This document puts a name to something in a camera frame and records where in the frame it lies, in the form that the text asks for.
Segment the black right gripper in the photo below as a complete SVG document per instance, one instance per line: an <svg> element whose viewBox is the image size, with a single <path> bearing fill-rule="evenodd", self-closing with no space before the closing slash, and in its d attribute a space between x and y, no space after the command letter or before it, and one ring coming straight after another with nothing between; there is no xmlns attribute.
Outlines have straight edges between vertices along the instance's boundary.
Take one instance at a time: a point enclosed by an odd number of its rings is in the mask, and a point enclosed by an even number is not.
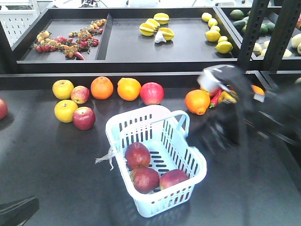
<svg viewBox="0 0 301 226"><path fill-rule="evenodd" d="M212 154L241 145L238 104L221 103L204 115L194 116L188 134L190 146L201 147Z"/></svg>

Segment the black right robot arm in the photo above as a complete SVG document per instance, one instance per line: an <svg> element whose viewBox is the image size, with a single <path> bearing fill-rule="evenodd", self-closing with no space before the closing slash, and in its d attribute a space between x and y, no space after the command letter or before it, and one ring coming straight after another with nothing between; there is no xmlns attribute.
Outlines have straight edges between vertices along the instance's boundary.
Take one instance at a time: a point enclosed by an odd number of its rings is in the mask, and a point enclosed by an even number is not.
<svg viewBox="0 0 301 226"><path fill-rule="evenodd" d="M202 144L208 149L244 147L248 142L248 127L265 137L301 144L299 83L283 89L268 89L264 95L257 95L243 71L230 67L206 68L198 77L198 83L208 91L221 88L236 102L225 101L207 119L201 120L186 138L189 145Z"/></svg>

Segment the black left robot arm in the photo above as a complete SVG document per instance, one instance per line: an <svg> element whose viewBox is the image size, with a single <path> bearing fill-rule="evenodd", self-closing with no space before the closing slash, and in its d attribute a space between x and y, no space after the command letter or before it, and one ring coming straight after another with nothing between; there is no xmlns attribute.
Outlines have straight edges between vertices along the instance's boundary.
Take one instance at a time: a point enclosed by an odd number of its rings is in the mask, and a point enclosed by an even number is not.
<svg viewBox="0 0 301 226"><path fill-rule="evenodd" d="M29 196L0 205L1 226L23 226L40 208L39 199Z"/></svg>

